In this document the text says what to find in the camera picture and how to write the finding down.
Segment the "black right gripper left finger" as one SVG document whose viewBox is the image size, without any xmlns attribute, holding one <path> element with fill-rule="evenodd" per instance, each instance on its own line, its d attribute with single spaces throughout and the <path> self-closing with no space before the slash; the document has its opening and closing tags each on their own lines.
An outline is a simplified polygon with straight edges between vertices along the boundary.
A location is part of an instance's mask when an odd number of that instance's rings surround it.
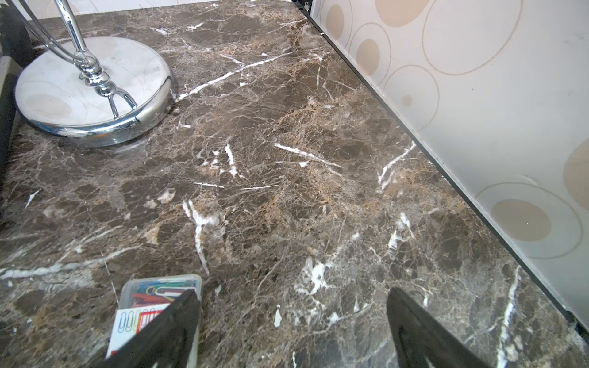
<svg viewBox="0 0 589 368">
<path fill-rule="evenodd" d="M 97 367 L 196 367 L 201 303 L 185 291 Z"/>
</svg>

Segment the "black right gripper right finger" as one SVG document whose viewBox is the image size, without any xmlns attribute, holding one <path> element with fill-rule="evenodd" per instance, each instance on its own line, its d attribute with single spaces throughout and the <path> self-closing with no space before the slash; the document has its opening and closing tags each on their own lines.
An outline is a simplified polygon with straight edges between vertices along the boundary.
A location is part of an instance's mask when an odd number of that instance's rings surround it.
<svg viewBox="0 0 589 368">
<path fill-rule="evenodd" d="M 400 367 L 487 367 L 401 288 L 387 296 L 387 319 Z"/>
</svg>

